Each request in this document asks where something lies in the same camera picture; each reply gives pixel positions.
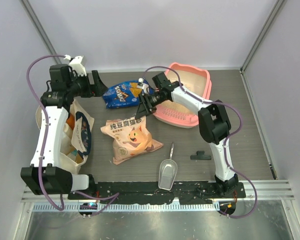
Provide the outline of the pink cat litter bag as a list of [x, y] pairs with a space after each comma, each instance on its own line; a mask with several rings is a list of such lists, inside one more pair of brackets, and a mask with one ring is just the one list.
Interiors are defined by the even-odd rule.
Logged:
[[119, 165], [138, 155], [154, 152], [163, 144], [153, 139], [146, 127], [145, 116], [136, 119], [107, 120], [101, 132], [113, 138], [113, 164]]

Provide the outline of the metal litter scoop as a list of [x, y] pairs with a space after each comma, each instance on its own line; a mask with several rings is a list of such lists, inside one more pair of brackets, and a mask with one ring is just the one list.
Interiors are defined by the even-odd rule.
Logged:
[[175, 144], [172, 142], [169, 150], [169, 158], [163, 160], [159, 166], [158, 188], [166, 191], [172, 189], [178, 171], [178, 165], [172, 159], [174, 148]]

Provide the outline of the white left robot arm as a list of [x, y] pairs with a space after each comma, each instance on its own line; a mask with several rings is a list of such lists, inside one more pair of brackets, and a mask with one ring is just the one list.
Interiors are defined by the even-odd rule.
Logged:
[[90, 200], [97, 192], [90, 174], [74, 174], [62, 166], [61, 146], [64, 125], [76, 97], [101, 97], [107, 87], [97, 70], [92, 70], [93, 83], [81, 63], [56, 64], [49, 68], [50, 90], [38, 98], [41, 126], [37, 147], [29, 167], [20, 176], [35, 195], [70, 194], [79, 191]]

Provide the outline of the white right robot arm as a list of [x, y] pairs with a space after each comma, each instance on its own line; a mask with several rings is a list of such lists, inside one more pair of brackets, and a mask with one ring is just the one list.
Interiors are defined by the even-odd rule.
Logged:
[[239, 182], [235, 172], [229, 146], [232, 128], [225, 104], [211, 101], [190, 91], [180, 80], [171, 82], [161, 72], [152, 78], [157, 90], [152, 94], [140, 93], [136, 119], [152, 115], [157, 106], [165, 101], [186, 107], [198, 117], [199, 133], [210, 146], [215, 164], [216, 193], [223, 198], [233, 193]]

